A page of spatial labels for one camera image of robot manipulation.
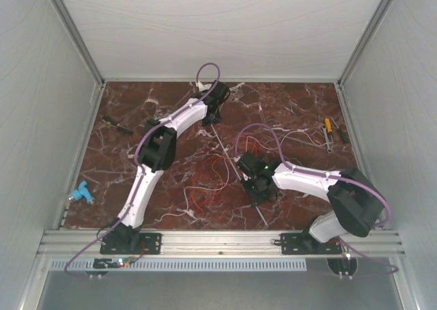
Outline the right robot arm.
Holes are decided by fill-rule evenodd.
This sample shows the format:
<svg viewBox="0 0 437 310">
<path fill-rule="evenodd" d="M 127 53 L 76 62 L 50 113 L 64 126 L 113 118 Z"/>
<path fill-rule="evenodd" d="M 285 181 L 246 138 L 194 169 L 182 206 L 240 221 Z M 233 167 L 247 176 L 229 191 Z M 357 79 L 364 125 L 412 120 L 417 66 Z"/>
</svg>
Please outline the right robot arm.
<svg viewBox="0 0 437 310">
<path fill-rule="evenodd" d="M 274 190 L 297 191 L 328 202 L 332 210 L 311 219 L 297 237 L 298 246 L 318 253 L 333 238 L 344 234 L 364 238 L 384 209 L 381 194 L 357 168 L 320 171 L 288 161 L 264 162 L 251 152 L 236 163 L 242 185 L 252 204 L 270 200 Z"/>
</svg>

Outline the long white zip tie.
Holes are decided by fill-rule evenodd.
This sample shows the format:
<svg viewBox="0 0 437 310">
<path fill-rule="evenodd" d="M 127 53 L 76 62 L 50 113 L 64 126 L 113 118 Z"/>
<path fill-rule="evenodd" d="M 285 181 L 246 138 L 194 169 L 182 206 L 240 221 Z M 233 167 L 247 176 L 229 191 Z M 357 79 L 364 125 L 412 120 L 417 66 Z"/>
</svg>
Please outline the long white zip tie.
<svg viewBox="0 0 437 310">
<path fill-rule="evenodd" d="M 228 154 L 228 152 L 227 152 L 227 149 L 226 149 L 226 147 L 223 145 L 223 143 L 222 143 L 222 141 L 221 141 L 221 139 L 220 139 L 220 137 L 219 137 L 219 134 L 217 133 L 215 127 L 214 127 L 213 125 L 211 125 L 211 128 L 212 128 L 212 132 L 214 133 L 214 135 L 215 135 L 215 137 L 216 137 L 216 139 L 217 139 L 219 145 L 221 146 L 221 148 L 222 148 L 222 150 L 223 150 L 223 152 L 224 152 L 224 155 L 225 155 L 226 159 L 230 162 L 231 167 L 233 168 L 234 173 L 236 174 L 236 177 L 237 177 L 238 180 L 240 181 L 241 178 L 242 178 L 242 176 L 239 174 L 239 172 L 238 172 L 238 170 L 237 170 L 237 167 L 236 167 L 236 165 L 235 165 L 234 160 L 229 156 L 229 154 Z M 264 215 L 262 214 L 262 211 L 259 209 L 259 206 L 255 206 L 255 209 L 257 210 L 257 212 L 258 212 L 258 214 L 259 214 L 261 220 L 264 222 L 264 225 L 267 227 L 267 226 L 268 226 L 268 222 L 267 222 L 267 220 L 265 219 Z"/>
</svg>

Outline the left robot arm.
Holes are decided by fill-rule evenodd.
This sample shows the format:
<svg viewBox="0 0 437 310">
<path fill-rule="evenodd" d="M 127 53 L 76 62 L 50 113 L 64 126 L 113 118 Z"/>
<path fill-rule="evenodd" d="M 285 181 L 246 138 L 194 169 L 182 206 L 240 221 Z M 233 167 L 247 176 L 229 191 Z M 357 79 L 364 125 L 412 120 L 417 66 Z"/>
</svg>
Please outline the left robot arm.
<svg viewBox="0 0 437 310">
<path fill-rule="evenodd" d="M 160 177 L 175 160 L 178 137 L 197 122 L 219 122 L 219 107 L 229 95 L 230 89 L 220 81 L 211 87 L 197 83 L 197 92 L 180 109 L 162 119 L 147 121 L 145 136 L 135 153 L 137 173 L 126 203 L 108 232 L 99 237 L 102 254 L 141 253 L 147 244 L 141 234 L 145 210 Z"/>
</svg>

